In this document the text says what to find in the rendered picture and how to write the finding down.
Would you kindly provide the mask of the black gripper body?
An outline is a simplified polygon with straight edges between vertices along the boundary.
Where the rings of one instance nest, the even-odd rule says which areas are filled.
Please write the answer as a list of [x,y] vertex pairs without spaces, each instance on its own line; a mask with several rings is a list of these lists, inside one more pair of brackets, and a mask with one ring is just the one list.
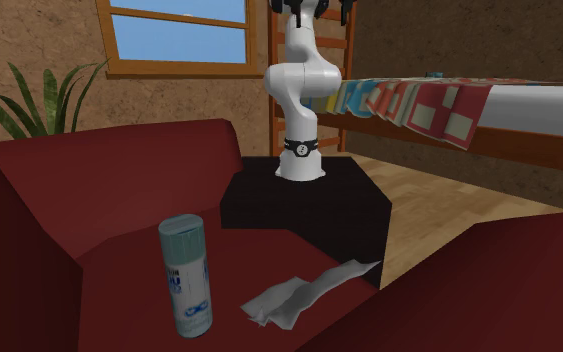
[[[350,3],[351,11],[352,11],[353,6],[357,2],[357,0],[315,0],[315,1],[316,1],[316,6],[315,6],[314,17],[333,19],[333,20],[340,20],[340,10],[342,3]],[[332,1],[340,4],[339,10],[331,8],[330,3]],[[269,0],[269,6],[275,13],[288,13],[291,11],[291,5],[294,2],[303,5],[306,2],[306,0]]]

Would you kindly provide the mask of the wooden bed with patchwork quilt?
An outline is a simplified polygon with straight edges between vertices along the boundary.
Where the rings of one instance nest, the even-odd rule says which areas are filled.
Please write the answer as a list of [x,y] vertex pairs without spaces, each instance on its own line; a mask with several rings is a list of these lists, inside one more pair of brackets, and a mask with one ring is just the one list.
[[[288,19],[268,3],[269,66],[286,61]],[[354,7],[345,26],[333,19],[313,22],[318,52],[342,75],[332,95],[300,99],[317,116],[318,150],[342,148],[347,132],[354,131],[563,170],[563,86],[511,78],[442,78],[435,73],[353,80],[354,22]],[[270,152],[280,159],[285,117],[270,95],[269,120]]]

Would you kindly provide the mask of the dark red sofa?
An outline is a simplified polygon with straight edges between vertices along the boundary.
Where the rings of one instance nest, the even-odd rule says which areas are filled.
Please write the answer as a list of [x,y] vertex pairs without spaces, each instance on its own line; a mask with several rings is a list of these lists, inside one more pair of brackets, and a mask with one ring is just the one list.
[[[245,165],[223,119],[0,142],[0,352],[563,352],[563,213],[478,223],[383,289],[348,281],[292,330],[243,303],[292,277],[383,256],[369,179],[220,223]],[[213,322],[176,330],[158,226],[203,219]]]

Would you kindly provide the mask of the green leafy plant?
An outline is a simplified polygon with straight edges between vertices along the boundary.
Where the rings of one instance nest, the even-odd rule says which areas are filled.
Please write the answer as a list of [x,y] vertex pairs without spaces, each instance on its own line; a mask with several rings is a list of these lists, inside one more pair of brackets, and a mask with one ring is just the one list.
[[75,132],[83,101],[99,71],[108,62],[109,59],[102,63],[90,63],[76,66],[67,73],[61,84],[58,84],[55,75],[50,69],[45,69],[43,72],[43,106],[45,109],[45,119],[42,119],[38,112],[38,107],[30,92],[25,77],[14,64],[8,63],[27,110],[14,99],[0,95],[0,125],[13,139],[26,139],[29,137],[65,133],[67,112],[72,91],[75,85],[82,79],[82,76],[77,77],[76,74],[87,67],[93,67],[94,70],[75,103],[70,127],[70,132]]

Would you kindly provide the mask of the white crumpled cloth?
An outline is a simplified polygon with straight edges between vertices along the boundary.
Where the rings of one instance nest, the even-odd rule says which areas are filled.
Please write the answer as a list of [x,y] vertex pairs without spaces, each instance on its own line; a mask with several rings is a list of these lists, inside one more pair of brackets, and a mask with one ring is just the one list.
[[355,259],[324,271],[312,282],[297,276],[271,286],[241,306],[249,320],[265,327],[269,322],[292,330],[300,314],[321,296],[350,279],[363,276],[379,261],[363,264]]

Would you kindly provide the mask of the pale teal spray can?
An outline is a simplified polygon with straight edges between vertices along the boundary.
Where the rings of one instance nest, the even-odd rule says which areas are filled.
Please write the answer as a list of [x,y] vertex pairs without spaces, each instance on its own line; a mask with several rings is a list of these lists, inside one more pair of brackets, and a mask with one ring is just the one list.
[[176,330],[184,338],[199,337],[213,322],[203,219],[173,216],[158,232]]

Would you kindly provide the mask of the wooden frame window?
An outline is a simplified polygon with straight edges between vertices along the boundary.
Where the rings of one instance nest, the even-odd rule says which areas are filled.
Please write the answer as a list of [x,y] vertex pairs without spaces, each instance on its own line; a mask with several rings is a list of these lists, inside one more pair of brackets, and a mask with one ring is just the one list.
[[95,0],[110,79],[257,79],[257,0]]

